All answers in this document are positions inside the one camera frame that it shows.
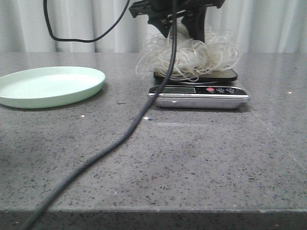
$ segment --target curtain fold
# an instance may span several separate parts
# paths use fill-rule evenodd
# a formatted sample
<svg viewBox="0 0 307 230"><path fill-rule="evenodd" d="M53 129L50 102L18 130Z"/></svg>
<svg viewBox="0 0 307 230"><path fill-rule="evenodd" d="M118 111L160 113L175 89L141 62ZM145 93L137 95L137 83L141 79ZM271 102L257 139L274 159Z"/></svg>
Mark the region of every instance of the curtain fold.
<svg viewBox="0 0 307 230"><path fill-rule="evenodd" d="M117 20L125 3L49 0L53 32L61 38L98 37ZM147 15L132 18L127 11L114 30L95 43L55 42L47 31L43 0L0 0L0 52L139 52L159 33L147 20ZM243 52L307 52L306 0L225 0L220 9L207 9L205 26L231 30Z"/></svg>

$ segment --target scale platform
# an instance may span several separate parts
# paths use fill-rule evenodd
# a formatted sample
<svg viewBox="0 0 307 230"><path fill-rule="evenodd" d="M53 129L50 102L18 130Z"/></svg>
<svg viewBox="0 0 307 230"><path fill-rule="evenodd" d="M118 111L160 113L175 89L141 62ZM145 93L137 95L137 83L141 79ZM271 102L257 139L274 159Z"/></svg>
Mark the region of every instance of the scale platform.
<svg viewBox="0 0 307 230"><path fill-rule="evenodd" d="M149 89L151 97L159 88L163 77L154 75L156 86ZM231 69L214 71L200 77L197 82L170 80L155 100L163 108L237 109L250 100L250 94L237 80Z"/></svg>

